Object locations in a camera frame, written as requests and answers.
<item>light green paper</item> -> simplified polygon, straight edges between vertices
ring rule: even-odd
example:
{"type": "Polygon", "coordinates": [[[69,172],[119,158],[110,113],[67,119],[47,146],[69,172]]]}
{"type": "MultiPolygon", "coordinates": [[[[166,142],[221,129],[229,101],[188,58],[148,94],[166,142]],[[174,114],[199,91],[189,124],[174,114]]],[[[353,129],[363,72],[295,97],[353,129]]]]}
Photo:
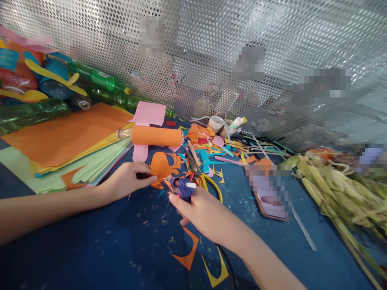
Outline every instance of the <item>light green paper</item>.
{"type": "Polygon", "coordinates": [[[25,183],[36,194],[44,194],[55,191],[62,191],[66,189],[66,185],[62,180],[62,175],[73,171],[79,167],[86,165],[84,168],[92,169],[94,166],[90,164],[98,165],[98,162],[106,159],[110,153],[117,147],[111,148],[113,145],[120,144],[122,148],[121,140],[110,146],[102,148],[93,154],[87,155],[65,167],[62,167],[54,172],[47,174],[43,177],[35,177],[32,173],[29,160],[19,150],[8,147],[0,150],[0,162],[4,164],[13,174],[15,174],[23,183],[25,183]]]}
{"type": "Polygon", "coordinates": [[[91,154],[90,156],[93,158],[88,161],[85,167],[74,174],[71,181],[73,183],[78,183],[81,180],[88,180],[90,172],[94,174],[96,171],[102,171],[106,165],[108,165],[108,161],[111,161],[117,154],[119,154],[129,142],[130,140],[123,139],[91,154]]]}

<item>corn husk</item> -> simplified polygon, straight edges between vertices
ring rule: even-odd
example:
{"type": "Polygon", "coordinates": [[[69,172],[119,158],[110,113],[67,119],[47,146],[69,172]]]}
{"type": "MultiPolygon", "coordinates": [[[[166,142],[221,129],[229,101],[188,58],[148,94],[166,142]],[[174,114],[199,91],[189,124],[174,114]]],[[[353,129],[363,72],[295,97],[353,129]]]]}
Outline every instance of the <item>corn husk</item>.
{"type": "Polygon", "coordinates": [[[363,260],[387,280],[386,274],[351,232],[358,233],[362,238],[359,230],[362,227],[377,239],[385,241],[387,186],[362,177],[350,179],[332,167],[332,164],[323,166],[315,157],[295,155],[283,162],[281,168],[282,165],[296,168],[294,176],[302,180],[306,190],[320,207],[320,213],[331,219],[374,287],[382,289],[363,260]]]}

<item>hand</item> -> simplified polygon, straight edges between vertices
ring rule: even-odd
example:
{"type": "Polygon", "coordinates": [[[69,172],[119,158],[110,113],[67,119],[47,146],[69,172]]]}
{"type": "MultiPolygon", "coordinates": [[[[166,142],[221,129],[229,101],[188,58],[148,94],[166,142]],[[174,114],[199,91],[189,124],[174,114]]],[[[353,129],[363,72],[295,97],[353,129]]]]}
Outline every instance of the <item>hand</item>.
{"type": "Polygon", "coordinates": [[[235,250],[237,232],[247,228],[236,215],[202,187],[197,187],[191,195],[191,204],[175,194],[170,194],[169,200],[184,216],[180,221],[182,226],[191,221],[208,239],[231,251],[235,250]]]}
{"type": "Polygon", "coordinates": [[[150,169],[144,162],[123,163],[113,174],[100,185],[102,194],[106,194],[107,203],[119,200],[134,191],[151,185],[157,176],[150,176],[150,169]],[[136,174],[149,176],[137,179],[136,174]]]}

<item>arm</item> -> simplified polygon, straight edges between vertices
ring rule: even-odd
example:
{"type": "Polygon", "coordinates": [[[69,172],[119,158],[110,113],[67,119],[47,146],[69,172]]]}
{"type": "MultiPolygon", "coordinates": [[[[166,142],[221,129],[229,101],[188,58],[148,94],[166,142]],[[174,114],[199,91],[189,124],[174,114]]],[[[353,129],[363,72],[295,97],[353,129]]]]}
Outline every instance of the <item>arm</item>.
{"type": "Polygon", "coordinates": [[[139,180],[139,172],[150,175],[143,162],[124,163],[96,187],[0,200],[0,245],[77,213],[110,204],[157,179],[152,176],[139,180]]]}
{"type": "Polygon", "coordinates": [[[191,204],[173,194],[169,200],[186,217],[181,225],[191,221],[211,241],[238,255],[260,289],[305,289],[264,241],[208,191],[197,187],[191,204]]]}

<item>orange paper tube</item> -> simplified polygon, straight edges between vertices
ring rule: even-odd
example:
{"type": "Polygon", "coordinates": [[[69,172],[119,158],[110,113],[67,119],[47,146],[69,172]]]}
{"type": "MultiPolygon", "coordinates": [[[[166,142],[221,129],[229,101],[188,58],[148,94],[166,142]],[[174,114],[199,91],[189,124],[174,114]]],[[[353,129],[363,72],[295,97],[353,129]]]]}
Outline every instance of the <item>orange paper tube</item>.
{"type": "Polygon", "coordinates": [[[180,146],[181,130],[134,126],[132,142],[138,145],[180,146]]]}

